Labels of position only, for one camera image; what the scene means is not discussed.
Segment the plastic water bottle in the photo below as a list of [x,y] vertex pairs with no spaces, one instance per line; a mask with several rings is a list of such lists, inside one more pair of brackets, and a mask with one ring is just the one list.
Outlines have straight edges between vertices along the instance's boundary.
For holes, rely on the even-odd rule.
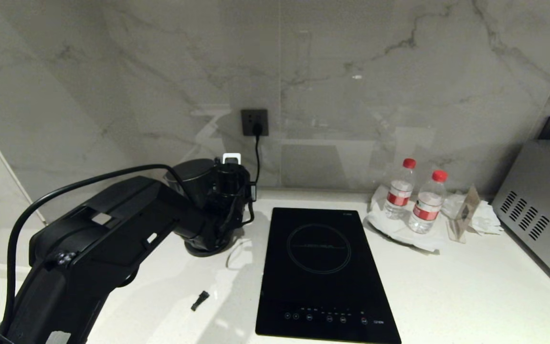
[[400,218],[404,213],[404,206],[415,186],[413,169],[417,162],[413,159],[404,159],[402,167],[395,170],[390,178],[390,191],[384,205],[386,216],[392,220]]
[[432,173],[432,180],[425,183],[419,189],[417,202],[413,208],[413,213],[409,218],[409,228],[415,233],[425,234],[430,231],[438,212],[441,211],[441,206],[445,200],[445,181],[447,180],[447,172],[436,170]]

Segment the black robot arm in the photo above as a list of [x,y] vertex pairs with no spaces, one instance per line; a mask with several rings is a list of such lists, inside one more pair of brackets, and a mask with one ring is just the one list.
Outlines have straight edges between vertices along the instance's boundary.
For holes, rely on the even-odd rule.
[[[111,218],[100,224],[99,214]],[[0,343],[85,343],[110,292],[130,283],[169,233],[212,250],[223,221],[153,179],[108,187],[31,238],[32,269]]]

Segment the induction cooktop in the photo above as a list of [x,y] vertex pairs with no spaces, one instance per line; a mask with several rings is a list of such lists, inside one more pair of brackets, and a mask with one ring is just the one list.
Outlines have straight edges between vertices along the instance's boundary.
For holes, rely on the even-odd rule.
[[400,343],[358,212],[273,209],[256,333]]

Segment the microwave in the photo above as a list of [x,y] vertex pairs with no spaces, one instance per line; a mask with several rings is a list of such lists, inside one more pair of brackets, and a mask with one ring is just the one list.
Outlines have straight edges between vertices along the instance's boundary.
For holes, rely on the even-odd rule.
[[550,270],[550,141],[524,144],[492,206]]

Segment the red bottle cap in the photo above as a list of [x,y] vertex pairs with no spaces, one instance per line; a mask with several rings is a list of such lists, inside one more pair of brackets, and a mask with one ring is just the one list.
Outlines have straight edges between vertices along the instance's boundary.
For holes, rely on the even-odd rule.
[[406,167],[406,168],[410,168],[411,170],[413,168],[415,168],[415,165],[417,165],[417,161],[415,161],[415,159],[404,159],[404,161],[402,161],[402,166]]
[[447,172],[436,170],[432,173],[432,180],[438,183],[444,183],[447,180]]

